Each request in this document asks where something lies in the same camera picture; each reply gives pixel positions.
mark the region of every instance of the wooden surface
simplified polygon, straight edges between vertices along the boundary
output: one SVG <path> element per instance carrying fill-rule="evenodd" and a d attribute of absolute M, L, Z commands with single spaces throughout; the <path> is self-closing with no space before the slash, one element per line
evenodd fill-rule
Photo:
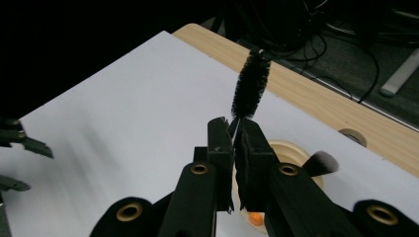
<path fill-rule="evenodd" d="M 173 34 L 236 72 L 249 50 L 199 25 Z M 272 63 L 267 89 L 336 130 L 353 129 L 367 140 L 367 148 L 419 177 L 419 133 L 350 101 L 277 63 Z"/>

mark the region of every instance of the black bristle brush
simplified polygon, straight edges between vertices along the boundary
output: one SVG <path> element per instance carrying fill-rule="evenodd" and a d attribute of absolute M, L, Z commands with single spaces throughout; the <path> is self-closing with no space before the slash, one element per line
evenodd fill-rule
<path fill-rule="evenodd" d="M 233 121 L 229 132 L 235 148 L 234 162 L 237 170 L 238 194 L 241 200 L 240 209 L 249 204 L 250 196 L 255 194 L 252 192 L 253 189 L 248 187 L 248 180 L 251 179 L 249 169 L 252 167 L 247 167 L 250 162 L 241 146 L 241 141 L 242 127 L 247 119 L 253 118 L 268 83 L 271 62 L 263 56 L 263 52 L 263 50 L 249 52 L 238 76 L 231 107 Z"/>
<path fill-rule="evenodd" d="M 251 50 L 240 71 L 231 107 L 233 119 L 251 119 L 258 108 L 271 66 L 263 52 Z"/>
<path fill-rule="evenodd" d="M 339 164 L 325 151 L 317 151 L 301 166 L 311 177 L 322 176 L 338 171 Z"/>

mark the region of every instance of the round hole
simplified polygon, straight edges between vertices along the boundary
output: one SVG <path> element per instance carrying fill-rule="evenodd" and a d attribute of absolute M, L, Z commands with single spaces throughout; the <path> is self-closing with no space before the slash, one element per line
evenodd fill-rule
<path fill-rule="evenodd" d="M 205 165 L 195 165 L 191 167 L 191 172 L 196 175 L 203 175 L 208 171 L 209 171 L 209 168 L 207 168 L 207 166 Z"/>
<path fill-rule="evenodd" d="M 117 219 L 122 222 L 128 222 L 137 219 L 141 214 L 142 205 L 138 202 L 132 202 L 118 210 Z"/>
<path fill-rule="evenodd" d="M 360 134 L 358 131 L 353 130 L 351 128 L 344 128 L 339 130 L 340 133 L 344 134 L 349 139 L 357 142 L 358 144 L 367 147 L 367 140 L 366 138 Z"/>
<path fill-rule="evenodd" d="M 379 205 L 367 207 L 367 213 L 374 220 L 382 224 L 395 225 L 398 223 L 398 218 L 393 212 Z"/>
<path fill-rule="evenodd" d="M 291 165 L 282 165 L 280 167 L 280 171 L 284 175 L 288 175 L 288 176 L 296 176 L 298 174 L 298 170 Z"/>

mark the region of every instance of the orange object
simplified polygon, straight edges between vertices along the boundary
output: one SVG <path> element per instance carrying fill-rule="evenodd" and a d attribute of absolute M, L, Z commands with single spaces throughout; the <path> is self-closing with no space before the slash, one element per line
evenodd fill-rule
<path fill-rule="evenodd" d="M 261 225 L 263 225 L 263 216 L 259 212 L 250 212 L 249 213 L 249 221 L 254 226 L 261 226 Z"/>

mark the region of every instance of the dark background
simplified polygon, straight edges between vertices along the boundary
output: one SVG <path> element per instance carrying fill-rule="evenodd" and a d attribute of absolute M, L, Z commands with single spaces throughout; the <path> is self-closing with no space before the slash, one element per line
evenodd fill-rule
<path fill-rule="evenodd" d="M 215 16 L 217 1 L 1 1 L 0 117 L 19 119 L 161 31 Z"/>

